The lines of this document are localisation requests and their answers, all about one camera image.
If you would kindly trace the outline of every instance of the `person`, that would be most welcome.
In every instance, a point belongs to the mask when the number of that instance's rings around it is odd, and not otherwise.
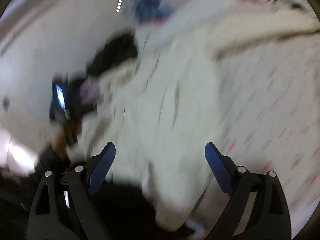
[[[25,239],[28,215],[39,182],[47,170],[64,173],[70,167],[67,156],[65,130],[81,133],[81,123],[70,123],[60,129],[55,139],[39,155],[35,172],[28,177],[4,179],[0,173],[0,235],[1,239]],[[192,233],[182,226],[178,231],[167,232],[155,223],[155,211],[137,187],[119,186],[104,182],[93,195],[93,204],[116,240],[122,239],[182,239]]]

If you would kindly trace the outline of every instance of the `black object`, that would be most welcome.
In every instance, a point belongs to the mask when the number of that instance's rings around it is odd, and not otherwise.
[[[77,123],[84,115],[96,111],[97,104],[83,104],[80,87],[86,78],[64,80],[56,75],[52,80],[52,102],[49,110],[51,121],[65,128],[66,140],[69,146],[77,142],[75,133],[67,129],[70,122]]]
[[[100,155],[92,157],[85,166],[77,166],[65,174],[45,173],[36,192],[28,223],[27,238],[34,240],[113,239],[105,228],[91,196],[100,190],[116,154],[113,143],[108,143]],[[290,240],[291,224],[288,206],[280,182],[273,171],[266,175],[250,173],[236,167],[233,161],[219,153],[213,143],[205,148],[206,159],[221,189],[231,196],[207,240]],[[73,221],[62,201],[62,191],[71,194],[70,210],[75,210]],[[233,236],[244,212],[250,192],[257,191],[245,231]]]
[[[87,73],[89,76],[98,77],[106,70],[112,69],[125,60],[136,58],[137,56],[138,51],[134,44],[133,35],[125,33],[115,36],[96,55],[92,64],[87,65]]]

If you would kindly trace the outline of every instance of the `black cloth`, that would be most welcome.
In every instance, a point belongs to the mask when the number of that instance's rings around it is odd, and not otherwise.
[[[23,178],[20,185],[0,178],[0,239],[24,239],[29,210],[43,174],[47,170],[63,173],[69,165],[69,160],[63,162],[49,146],[40,155],[35,173]],[[137,187],[104,182],[92,201],[115,240],[171,240],[192,233],[185,226],[175,233],[159,228],[152,205]]]
[[[113,37],[103,50],[97,53],[92,64],[87,65],[88,76],[98,77],[106,70],[138,56],[134,36],[130,33]]]

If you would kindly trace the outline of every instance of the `hand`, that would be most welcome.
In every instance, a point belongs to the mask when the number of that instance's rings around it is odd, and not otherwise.
[[[60,157],[60,159],[65,160],[67,156],[67,140],[66,140],[66,132],[73,132],[76,135],[79,135],[82,132],[82,120],[74,124],[70,122],[65,125],[64,129],[60,128],[56,138],[50,143],[52,150]]]

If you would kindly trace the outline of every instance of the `white fabric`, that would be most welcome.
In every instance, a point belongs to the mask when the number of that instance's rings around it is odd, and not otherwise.
[[[204,146],[213,141],[221,148],[225,134],[222,74],[215,56],[319,27],[316,18],[298,11],[235,16],[175,39],[159,58],[142,58],[138,67],[125,65],[101,81],[113,98],[84,129],[86,153],[99,154],[108,141],[114,142],[109,179],[141,186],[153,202],[157,223],[176,230],[207,186],[211,171]]]

